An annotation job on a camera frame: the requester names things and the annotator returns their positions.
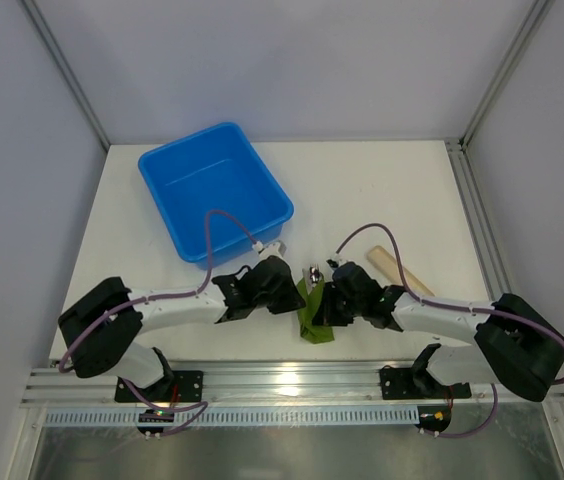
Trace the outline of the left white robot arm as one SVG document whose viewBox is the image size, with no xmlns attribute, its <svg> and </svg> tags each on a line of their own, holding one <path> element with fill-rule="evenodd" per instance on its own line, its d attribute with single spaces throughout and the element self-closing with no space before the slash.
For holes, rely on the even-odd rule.
<svg viewBox="0 0 564 480">
<path fill-rule="evenodd" d="M 259 309 L 286 314 L 305 305 L 289 265 L 278 256 L 233 274 L 207 276 L 201 292 L 132 290 L 120 277 L 109 277 L 60 315 L 67 351 L 58 368 L 80 378 L 111 374 L 131 399 L 167 402 L 177 376 L 162 350 L 141 345 L 138 336 L 243 320 Z"/>
</svg>

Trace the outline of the beige cutlery tray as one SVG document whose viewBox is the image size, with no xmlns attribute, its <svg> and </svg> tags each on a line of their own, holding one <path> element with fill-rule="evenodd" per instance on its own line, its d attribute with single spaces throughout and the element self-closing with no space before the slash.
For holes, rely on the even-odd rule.
<svg viewBox="0 0 564 480">
<path fill-rule="evenodd" d="M 366 259 L 391 284 L 402 285 L 403 278 L 408 286 L 418 295 L 433 296 L 434 293 L 406 267 L 400 268 L 397 259 L 384 247 L 376 245 L 366 253 Z"/>
</svg>

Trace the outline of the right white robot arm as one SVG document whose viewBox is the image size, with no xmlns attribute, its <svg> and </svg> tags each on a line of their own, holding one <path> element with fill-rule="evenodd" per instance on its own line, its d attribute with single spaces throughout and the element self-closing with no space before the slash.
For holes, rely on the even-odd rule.
<svg viewBox="0 0 564 480">
<path fill-rule="evenodd" d="M 330 261 L 332 278 L 313 317 L 318 326 L 344 327 L 362 318 L 374 328 L 421 332 L 459 341 L 428 345 L 414 361 L 415 384 L 499 383 L 541 402 L 564 364 L 564 336 L 521 297 L 493 303 L 414 298 L 400 285 L 381 286 L 354 262 Z"/>
</svg>

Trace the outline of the green paper napkin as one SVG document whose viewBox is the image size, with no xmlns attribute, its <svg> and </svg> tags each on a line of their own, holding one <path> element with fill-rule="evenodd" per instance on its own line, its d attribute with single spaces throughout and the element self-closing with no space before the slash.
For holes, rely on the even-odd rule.
<svg viewBox="0 0 564 480">
<path fill-rule="evenodd" d="M 330 326 L 314 325 L 313 319 L 319 311 L 323 298 L 325 282 L 321 280 L 311 291 L 308 291 L 307 281 L 301 279 L 296 288 L 305 302 L 305 307 L 296 311 L 300 337 L 311 344 L 325 344 L 335 340 L 333 329 Z"/>
</svg>

